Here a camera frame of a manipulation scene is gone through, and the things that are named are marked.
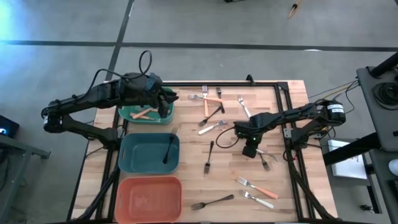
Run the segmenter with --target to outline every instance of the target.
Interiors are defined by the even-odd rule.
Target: butcher block tabletop
[[[308,103],[307,93],[304,82],[301,80],[287,81],[289,84],[290,97],[293,107],[303,106]],[[257,155],[251,159],[242,155],[245,140],[229,148],[213,148],[211,153],[211,167],[209,174],[203,173],[205,163],[208,159],[210,142],[215,141],[216,137],[223,131],[233,126],[233,121],[248,120],[243,107],[238,103],[238,95],[243,97],[244,103],[251,114],[262,112],[277,113],[275,90],[273,87],[266,86],[222,86],[222,99],[225,114],[221,112],[209,119],[204,127],[199,127],[198,123],[205,119],[203,100],[190,100],[188,94],[202,95],[200,86],[178,86],[169,87],[180,97],[175,102],[174,119],[167,126],[136,125],[129,123],[127,133],[169,133],[173,127],[178,127],[177,136],[180,139],[180,163],[171,174],[177,177],[182,183],[182,214],[177,222],[293,222],[297,221],[295,212],[292,185],[289,175],[287,162],[282,158],[285,150],[282,137],[282,128],[276,127],[263,135],[259,149],[269,154],[275,155],[277,161],[267,155],[264,159],[271,168],[270,171],[264,170],[261,158]],[[216,88],[208,87],[208,97],[217,98]],[[209,114],[219,107],[217,102],[208,102]],[[115,108],[97,110],[94,125],[99,128],[112,126]],[[216,124],[217,121],[226,119],[227,125],[217,127],[203,135],[198,135],[198,131]],[[308,121],[297,122],[301,127]],[[234,131],[230,130],[223,134],[219,139],[219,144],[228,146],[236,141]],[[90,141],[87,154],[98,149],[102,145],[98,141]],[[73,206],[72,218],[81,215],[94,199],[101,185],[106,160],[105,149],[91,154],[85,159],[80,183]],[[118,152],[114,152],[113,169]],[[320,203],[333,216],[337,216],[335,203],[331,193],[328,176],[323,163],[322,154],[317,147],[308,147],[303,150],[305,167],[307,169],[309,187],[315,194]],[[127,174],[123,171],[120,181],[126,177],[137,175]],[[272,199],[256,189],[246,187],[236,181],[241,176],[249,180],[253,185],[269,190],[279,196]],[[269,209],[254,200],[244,198],[239,194],[239,190],[246,190],[255,197],[264,199],[274,205],[274,209]],[[305,217],[308,217],[305,205],[304,194],[299,190],[302,207]],[[225,202],[214,203],[201,210],[191,210],[191,205],[198,202],[210,202],[233,194],[234,199]],[[105,198],[103,215],[107,214],[109,207],[109,195]]]

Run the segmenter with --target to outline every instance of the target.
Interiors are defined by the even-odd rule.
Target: black fork
[[[172,145],[172,142],[173,142],[173,140],[174,140],[174,138],[175,138],[175,134],[177,133],[177,131],[178,131],[178,128],[174,127],[173,130],[172,130],[172,132],[170,133],[170,137],[169,137],[169,139],[170,139],[169,147],[167,148],[166,155],[165,155],[164,158],[163,158],[163,163],[164,163],[164,164],[167,163],[167,159],[168,159],[168,157],[169,157],[170,146]]]

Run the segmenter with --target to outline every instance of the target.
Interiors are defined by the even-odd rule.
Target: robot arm
[[[178,99],[173,91],[162,88],[162,80],[155,74],[127,73],[119,80],[102,83],[90,88],[85,94],[65,100],[50,102],[42,111],[44,130],[50,133],[70,131],[86,138],[98,139],[105,149],[118,149],[118,132],[114,128],[100,129],[75,121],[69,115],[88,108],[110,108],[112,106],[150,105],[158,108],[164,118],[169,104]]]
[[[264,133],[278,125],[303,119],[312,119],[312,121],[302,128],[292,130],[288,146],[291,149],[303,147],[303,143],[306,143],[308,137],[315,131],[327,126],[339,126],[346,121],[343,105],[335,100],[318,100],[280,113],[259,113],[250,117],[249,121],[234,122],[235,135],[239,139],[246,139],[242,154],[254,158]]]

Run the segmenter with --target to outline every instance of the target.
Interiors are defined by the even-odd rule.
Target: fork with white handle
[[[269,208],[271,208],[271,209],[274,208],[273,204],[268,203],[268,202],[266,202],[266,201],[264,201],[264,200],[261,200],[261,199],[259,199],[259,198],[253,197],[253,196],[250,195],[249,192],[247,192],[247,191],[239,190],[239,193],[240,193],[243,197],[245,197],[245,198],[251,198],[251,199],[255,200],[256,202],[258,202],[258,203],[260,203],[260,204],[262,204],[262,205],[265,205],[265,206],[267,206],[267,207],[269,207]]]
[[[246,113],[246,115],[247,115],[248,118],[250,119],[251,114],[250,114],[248,108],[244,105],[243,98],[242,98],[241,95],[238,95],[238,102],[243,106],[244,112]]]
[[[226,124],[226,123],[227,123],[227,121],[224,120],[224,119],[222,119],[221,121],[217,122],[215,125],[212,125],[212,126],[207,127],[207,128],[205,128],[205,129],[203,129],[203,130],[200,130],[200,131],[198,132],[198,134],[199,134],[199,135],[205,134],[206,132],[212,130],[213,128],[215,128],[215,127],[217,127],[217,126],[224,125],[224,124]]]

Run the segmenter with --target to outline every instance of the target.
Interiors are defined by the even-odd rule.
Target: white handle
[[[263,200],[261,200],[259,198],[254,198],[254,199],[256,200],[256,202],[258,202],[258,203],[260,203],[262,205],[265,205],[265,206],[267,206],[267,207],[269,207],[271,209],[274,208],[274,206],[272,204],[270,204],[270,203],[268,203],[266,201],[263,201]]]
[[[212,130],[214,127],[215,127],[215,125],[210,126],[210,127],[208,127],[208,128],[205,128],[205,129],[203,129],[203,130],[200,130],[200,131],[199,131],[199,135],[205,134],[206,132]]]
[[[246,106],[243,106],[243,109],[244,109],[244,112],[246,112],[246,115],[248,116],[248,118],[250,118],[251,114],[250,114],[248,108]]]

